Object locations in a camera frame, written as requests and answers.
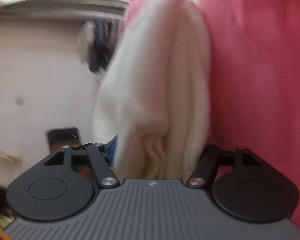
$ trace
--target red fabric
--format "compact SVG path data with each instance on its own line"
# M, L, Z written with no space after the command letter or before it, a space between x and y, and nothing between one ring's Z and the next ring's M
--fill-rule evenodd
M146 0L132 0L128 22ZM300 0L201 0L211 37L211 130L300 192ZM293 216L300 226L300 201Z

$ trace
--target white cloth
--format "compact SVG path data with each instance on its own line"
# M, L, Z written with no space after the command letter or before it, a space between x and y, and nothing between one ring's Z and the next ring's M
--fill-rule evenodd
M197 165L209 126L210 49L189 0L150 0L127 27L94 112L94 141L118 134L118 178L182 178Z
M79 56L82 64L89 62L89 50L93 46L95 28L95 23L88 21L83 24L78 33Z

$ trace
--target white wall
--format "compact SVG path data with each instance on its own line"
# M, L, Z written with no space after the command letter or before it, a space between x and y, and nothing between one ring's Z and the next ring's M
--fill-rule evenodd
M0 21L0 150L23 158L20 164L0 159L3 186L48 154L47 130L76 126L83 143L92 140L96 82L79 62L81 26Z

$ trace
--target gray ribbed surface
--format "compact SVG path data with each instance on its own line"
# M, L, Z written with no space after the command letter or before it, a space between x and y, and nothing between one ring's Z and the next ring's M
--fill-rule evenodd
M202 190L179 180L127 179L103 190L79 215L50 224L16 219L5 232L13 240L299 240L289 220L256 225L233 219Z

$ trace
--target orange object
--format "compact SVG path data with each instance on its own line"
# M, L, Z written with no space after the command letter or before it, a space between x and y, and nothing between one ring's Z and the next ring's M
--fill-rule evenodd
M91 173L89 170L89 166L82 166L81 168L79 168L79 170L77 171L80 175L86 177L90 182L92 182L92 177L91 177Z
M0 229L0 238L2 240L12 240L12 238L8 236L5 232L3 232L1 229Z

